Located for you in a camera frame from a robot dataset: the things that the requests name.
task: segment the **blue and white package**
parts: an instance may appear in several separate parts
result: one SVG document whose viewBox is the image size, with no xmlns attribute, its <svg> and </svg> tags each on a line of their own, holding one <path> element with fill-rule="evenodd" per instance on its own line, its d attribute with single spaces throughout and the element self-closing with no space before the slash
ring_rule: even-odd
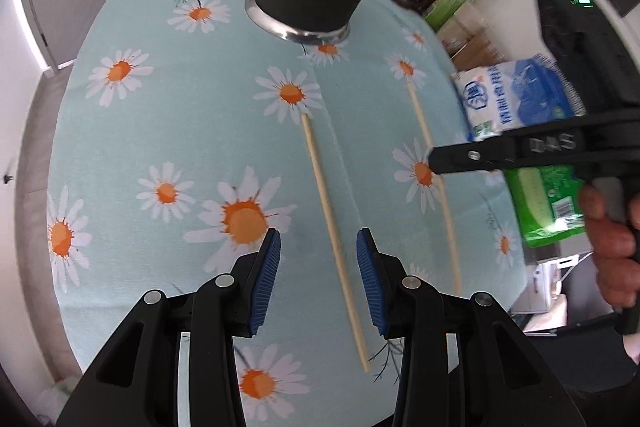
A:
<svg viewBox="0 0 640 427">
<path fill-rule="evenodd" d="M 541 55 L 462 71 L 453 82 L 475 140 L 584 111 L 561 71 Z"/>
</svg>

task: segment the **silver rivet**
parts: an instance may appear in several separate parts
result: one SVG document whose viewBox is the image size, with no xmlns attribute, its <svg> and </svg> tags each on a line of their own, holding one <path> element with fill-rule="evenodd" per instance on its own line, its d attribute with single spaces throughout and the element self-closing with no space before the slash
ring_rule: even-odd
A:
<svg viewBox="0 0 640 427">
<path fill-rule="evenodd" d="M 234 279 L 234 276 L 232 276 L 230 273 L 223 273 L 222 275 L 218 275 L 216 277 L 216 286 L 220 288 L 227 288 L 231 286 L 235 281 L 236 280 Z"/>
<path fill-rule="evenodd" d="M 491 306 L 494 303 L 494 298 L 484 292 L 477 293 L 475 299 L 481 306 Z"/>
<path fill-rule="evenodd" d="M 160 302 L 161 298 L 162 294 L 158 290 L 151 290 L 150 292 L 145 293 L 146 304 L 156 304 L 156 302 Z"/>
<path fill-rule="evenodd" d="M 407 277 L 402 279 L 402 286 L 404 286 L 408 290 L 418 289 L 420 287 L 420 284 L 422 284 L 422 281 L 420 281 L 420 279 L 414 277 L 413 275 L 408 275 Z"/>
</svg>

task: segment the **human hand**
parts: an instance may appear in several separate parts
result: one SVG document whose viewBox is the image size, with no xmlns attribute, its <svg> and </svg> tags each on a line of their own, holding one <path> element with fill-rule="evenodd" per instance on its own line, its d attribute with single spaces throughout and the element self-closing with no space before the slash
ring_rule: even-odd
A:
<svg viewBox="0 0 640 427">
<path fill-rule="evenodd" d="M 584 213 L 587 236 L 593 245 L 593 262 L 598 269 L 598 287 L 612 306 L 632 308 L 640 291 L 640 264 L 629 259 L 636 251 L 631 231 L 607 217 L 603 195 L 585 185 L 578 195 Z M 629 222 L 640 230 L 640 196 L 629 205 Z"/>
</svg>

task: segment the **floral tablecloth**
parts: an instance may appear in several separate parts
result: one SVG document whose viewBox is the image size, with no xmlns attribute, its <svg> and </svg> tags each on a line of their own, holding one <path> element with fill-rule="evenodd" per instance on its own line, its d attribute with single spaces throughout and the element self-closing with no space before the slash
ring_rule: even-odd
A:
<svg viewBox="0 0 640 427">
<path fill-rule="evenodd" d="M 108 0 L 95 20 L 50 167 L 49 251 L 66 333 L 86 367 L 145 291 L 195 291 L 275 227 L 283 261 L 267 320 L 236 344 L 248 423 L 370 426 L 392 413 L 401 344 L 385 345 L 370 322 L 356 232 L 369 227 L 381 251 L 443 293 L 485 290 L 508 307 L 525 283 L 510 197 L 500 174 L 437 180 L 429 169 L 419 115 L 435 144 L 468 130 L 453 66 L 418 16 L 362 0 L 347 41 L 301 46 L 255 26 L 243 4 Z M 369 373 L 302 114 L 312 117 Z"/>
</svg>

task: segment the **green package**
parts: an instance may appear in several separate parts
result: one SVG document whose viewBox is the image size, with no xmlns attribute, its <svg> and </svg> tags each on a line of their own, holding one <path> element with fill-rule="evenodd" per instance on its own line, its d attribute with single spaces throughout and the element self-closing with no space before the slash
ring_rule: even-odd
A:
<svg viewBox="0 0 640 427">
<path fill-rule="evenodd" d="M 566 165 L 505 172 L 520 233 L 531 248 L 544 247 L 584 230 L 577 204 L 582 181 Z"/>
</svg>

